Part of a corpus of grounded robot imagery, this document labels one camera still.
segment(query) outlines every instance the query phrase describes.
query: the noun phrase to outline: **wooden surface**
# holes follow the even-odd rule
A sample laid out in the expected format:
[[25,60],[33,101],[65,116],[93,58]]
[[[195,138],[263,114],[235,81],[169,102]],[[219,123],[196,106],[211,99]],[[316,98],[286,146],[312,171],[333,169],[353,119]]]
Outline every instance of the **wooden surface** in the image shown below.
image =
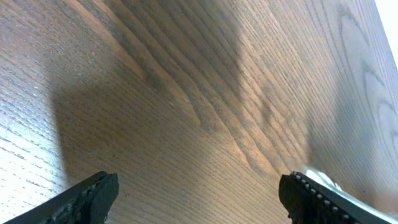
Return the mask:
[[289,223],[292,161],[398,212],[398,73],[372,1],[0,13],[0,222],[105,170],[110,223]]

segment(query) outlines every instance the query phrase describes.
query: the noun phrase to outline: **wooden table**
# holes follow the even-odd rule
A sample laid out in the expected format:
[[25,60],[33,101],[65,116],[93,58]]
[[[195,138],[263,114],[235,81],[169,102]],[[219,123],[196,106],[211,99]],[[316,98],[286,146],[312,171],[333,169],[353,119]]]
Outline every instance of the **wooden table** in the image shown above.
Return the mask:
[[398,212],[398,72],[373,1],[0,13],[0,222],[105,170],[110,223],[290,223],[292,161]]

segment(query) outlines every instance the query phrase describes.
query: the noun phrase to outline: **wood grain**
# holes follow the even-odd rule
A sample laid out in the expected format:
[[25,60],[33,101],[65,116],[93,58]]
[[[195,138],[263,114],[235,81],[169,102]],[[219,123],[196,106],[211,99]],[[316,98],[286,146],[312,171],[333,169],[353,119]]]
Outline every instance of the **wood grain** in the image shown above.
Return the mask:
[[0,1],[0,222],[99,170],[110,223],[289,223],[291,161],[398,212],[373,1]]

